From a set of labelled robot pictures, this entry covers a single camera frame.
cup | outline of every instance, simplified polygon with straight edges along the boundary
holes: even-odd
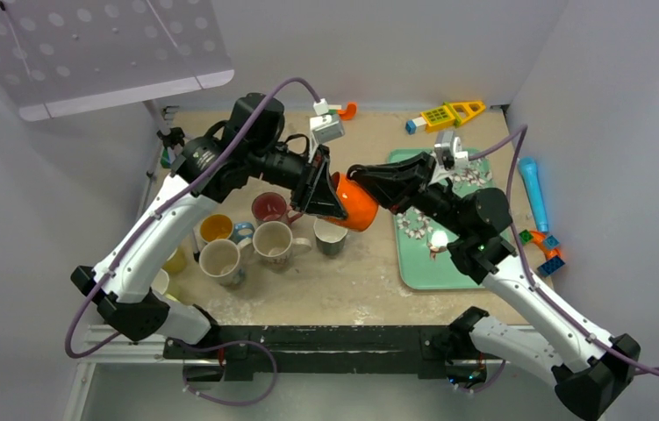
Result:
[[[248,222],[234,224],[226,215],[214,214],[207,217],[198,230],[203,245],[216,239],[230,239],[239,243],[243,239],[251,239],[254,235],[254,225]]]
[[[362,232],[368,229],[378,213],[376,200],[344,174],[332,174],[332,183],[336,188],[337,197],[347,210],[347,219],[325,218],[325,220],[353,231]]]
[[[345,248],[347,228],[316,218],[313,235],[316,236],[316,248],[324,255],[334,257]]]
[[[254,250],[260,260],[275,272],[290,267],[293,257],[312,249],[308,239],[294,239],[290,228],[278,221],[268,221],[254,232]]]
[[[224,287],[236,286],[247,277],[244,266],[252,260],[251,239],[236,244],[228,239],[215,239],[200,252],[200,268],[205,275]]]
[[[187,267],[187,258],[184,256],[184,250],[179,246],[168,257],[166,263],[161,268],[169,275],[176,275]]]
[[[296,219],[304,214],[297,213],[288,216],[288,204],[285,199],[275,192],[262,193],[252,202],[252,215],[257,221],[257,226],[269,221],[280,221],[290,226]]]
[[[179,295],[179,288],[171,281],[165,270],[159,269],[156,273],[154,281],[151,282],[151,289],[158,292],[171,300],[178,301],[176,297]]]

beige tabletop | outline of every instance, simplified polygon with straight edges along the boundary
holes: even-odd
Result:
[[[308,132],[308,113],[286,113],[283,136]],[[386,162],[389,152],[399,148],[430,147],[434,134],[410,136],[404,125],[414,113],[359,112],[344,122],[345,136],[329,143],[332,171],[346,171],[355,163]],[[175,125],[199,136],[226,112],[179,112]],[[464,147],[480,150],[495,144],[507,134],[501,111],[487,111],[457,129]],[[505,187],[512,158],[512,147],[489,156],[495,184]],[[286,189],[251,179],[235,190],[217,209],[234,222],[254,222],[251,203],[265,191],[276,191],[289,198]],[[534,229],[523,183],[515,178],[512,212],[519,230]],[[314,217],[303,216],[293,224],[296,237],[314,243]],[[190,242],[183,246],[190,250]],[[544,257],[533,246],[527,249],[532,268]],[[446,254],[438,259],[448,259]],[[199,266],[190,259],[187,268],[172,276],[181,289],[183,303],[197,303],[222,325],[446,325],[468,307],[475,305],[509,324],[525,320],[498,296],[483,289],[420,292],[406,287],[399,275],[397,245],[392,215],[381,209],[365,232],[350,232],[340,256],[329,259],[315,248],[298,256],[293,267],[275,274],[257,263],[247,267],[247,279],[236,289],[225,289],[204,279]]]

blue toy block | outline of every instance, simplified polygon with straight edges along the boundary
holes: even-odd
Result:
[[[559,256],[554,256],[538,267],[539,275],[543,277],[551,276],[554,272],[564,266],[564,260]]]
[[[413,121],[408,120],[406,122],[406,125],[404,127],[406,129],[406,132],[409,134],[414,134],[417,131],[417,125],[414,124]]]
[[[553,235],[549,235],[543,240],[543,245],[547,250],[554,250],[557,246],[559,246],[559,241],[557,241]]]

red mug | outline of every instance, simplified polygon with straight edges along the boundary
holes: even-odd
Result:
[[[262,225],[269,221],[280,221],[287,226],[293,223],[304,214],[297,213],[288,216],[288,204],[285,199],[275,192],[269,191],[262,193],[252,202],[252,215],[257,221],[257,225]]]

orange cup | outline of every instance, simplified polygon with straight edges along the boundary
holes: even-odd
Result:
[[[353,231],[367,230],[378,213],[376,200],[344,174],[332,174],[332,183],[337,189],[337,197],[347,210],[347,219],[324,218],[324,220]]]

